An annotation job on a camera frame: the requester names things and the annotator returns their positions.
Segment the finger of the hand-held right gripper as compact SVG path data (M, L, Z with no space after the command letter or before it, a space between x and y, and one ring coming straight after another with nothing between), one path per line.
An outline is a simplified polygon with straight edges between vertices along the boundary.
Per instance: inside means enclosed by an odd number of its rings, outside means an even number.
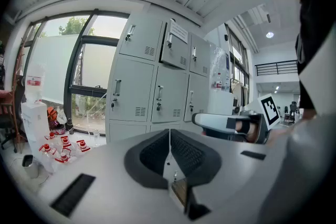
M194 113L193 124L202 127L206 136L232 140L236 135L236 119L229 115Z

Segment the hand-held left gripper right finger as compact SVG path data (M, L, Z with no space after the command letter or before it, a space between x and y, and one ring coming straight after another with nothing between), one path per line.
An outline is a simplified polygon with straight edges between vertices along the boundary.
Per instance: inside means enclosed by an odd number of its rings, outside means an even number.
M171 129L171 153L188 187L210 183L222 166L222 158L215 150L176 129Z

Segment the grey metal locker cabinet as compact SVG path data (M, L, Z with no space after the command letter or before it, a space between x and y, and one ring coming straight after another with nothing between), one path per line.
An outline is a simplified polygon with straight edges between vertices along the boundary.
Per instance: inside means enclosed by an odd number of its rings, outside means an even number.
M166 24L149 14L130 16L114 55L106 107L110 124L145 125L146 133L181 129L199 134L194 113L208 108L210 44L188 31L186 70L161 62Z

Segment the person's right forearm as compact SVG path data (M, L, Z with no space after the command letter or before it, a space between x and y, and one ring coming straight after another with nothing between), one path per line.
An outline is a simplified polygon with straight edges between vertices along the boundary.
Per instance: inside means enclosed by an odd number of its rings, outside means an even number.
M300 126L301 124L303 124L308 120L315 118L316 115L317 113L314 109L304 109L302 118L294 125L284 128L272 129L269 134L267 145L271 145L277 138L279 138L282 135L289 135L293 133L298 128L298 126Z

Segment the grey metal locker door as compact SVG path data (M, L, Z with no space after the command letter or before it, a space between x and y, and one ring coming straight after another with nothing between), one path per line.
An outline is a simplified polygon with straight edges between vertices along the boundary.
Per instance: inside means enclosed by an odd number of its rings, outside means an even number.
M189 44L170 33L171 20L175 19L171 18L166 24L161 62L186 70Z

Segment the person's right hand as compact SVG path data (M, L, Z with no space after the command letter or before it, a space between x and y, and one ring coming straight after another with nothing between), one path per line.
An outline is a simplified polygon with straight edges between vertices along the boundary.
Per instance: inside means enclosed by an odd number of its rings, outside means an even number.
M258 139L258 124L249 121L236 121L235 130L245 134L246 140L250 143Z

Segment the clear plastic bag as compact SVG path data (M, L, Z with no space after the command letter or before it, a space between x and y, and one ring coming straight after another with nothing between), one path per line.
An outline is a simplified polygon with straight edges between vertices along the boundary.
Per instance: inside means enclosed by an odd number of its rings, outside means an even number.
M225 50L213 43L210 43L210 83L211 88L215 88L215 80L216 75L218 72L221 73L222 76L222 88L216 89L216 90L222 90L225 92L229 92L229 86L230 86L230 59L229 55L225 52Z

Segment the pile of clear water jugs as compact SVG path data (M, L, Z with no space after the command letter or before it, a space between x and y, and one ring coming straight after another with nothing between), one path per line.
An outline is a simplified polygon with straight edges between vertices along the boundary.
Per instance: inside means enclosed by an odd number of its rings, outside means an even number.
M39 147L39 161L45 170L51 174L64 169L79 158L91 152L85 140L72 142L68 135L57 136L50 133Z

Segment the pink round container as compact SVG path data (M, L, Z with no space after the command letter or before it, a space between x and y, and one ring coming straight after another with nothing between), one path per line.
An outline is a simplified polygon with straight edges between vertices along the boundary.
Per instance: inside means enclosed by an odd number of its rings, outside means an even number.
M58 124L52 129L52 132L56 135L64 135L66 132L66 127L64 124Z

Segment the white plastic bag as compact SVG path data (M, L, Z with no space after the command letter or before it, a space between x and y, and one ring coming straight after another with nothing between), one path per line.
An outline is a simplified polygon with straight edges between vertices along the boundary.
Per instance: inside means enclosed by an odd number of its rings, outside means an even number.
M56 118L57 122L61 125L65 125L67 123L67 118L64 113L64 110L58 107L56 111L57 111L57 118Z

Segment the white paper notice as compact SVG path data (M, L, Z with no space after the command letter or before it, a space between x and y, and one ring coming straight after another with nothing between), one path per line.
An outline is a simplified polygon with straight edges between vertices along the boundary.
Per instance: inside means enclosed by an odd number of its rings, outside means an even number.
M186 44L188 43L188 31L177 24L174 20L171 20L170 33Z

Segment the small white waste bin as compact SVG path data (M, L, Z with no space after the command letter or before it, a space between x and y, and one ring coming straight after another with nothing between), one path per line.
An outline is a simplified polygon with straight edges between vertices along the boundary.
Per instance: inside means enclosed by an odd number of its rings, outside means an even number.
M23 157L22 167L30 178L38 177L38 164L38 160L31 154Z

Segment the black framed window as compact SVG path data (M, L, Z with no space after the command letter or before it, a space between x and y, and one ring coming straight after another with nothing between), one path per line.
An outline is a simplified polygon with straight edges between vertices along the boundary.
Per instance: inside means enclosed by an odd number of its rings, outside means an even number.
M64 111L75 130L105 135L107 87L128 15L93 14L44 20L25 62L28 78L43 69L41 100Z

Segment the black swivel stool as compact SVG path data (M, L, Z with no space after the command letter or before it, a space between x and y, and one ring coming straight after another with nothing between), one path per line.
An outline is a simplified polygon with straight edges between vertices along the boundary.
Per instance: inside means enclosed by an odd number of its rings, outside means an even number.
M13 122L13 117L8 113L0 114L0 129L5 131L4 140L0 142L1 149L4 149L4 144L12 142L14 153L17 153L16 147L16 129Z

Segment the brown wooden rack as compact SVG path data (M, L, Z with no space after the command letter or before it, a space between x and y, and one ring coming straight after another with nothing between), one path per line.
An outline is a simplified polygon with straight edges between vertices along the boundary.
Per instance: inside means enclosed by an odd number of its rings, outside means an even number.
M13 146L14 153L19 150L22 152L21 142L26 142L27 138L22 135L20 130L22 119L20 118L20 104L24 96L24 76L18 74L19 65L23 56L23 49L25 47L26 40L22 40L19 47L18 55L15 61L12 90L13 90L13 100L12 100L12 112L13 112L13 126L14 126L14 136L13 136Z

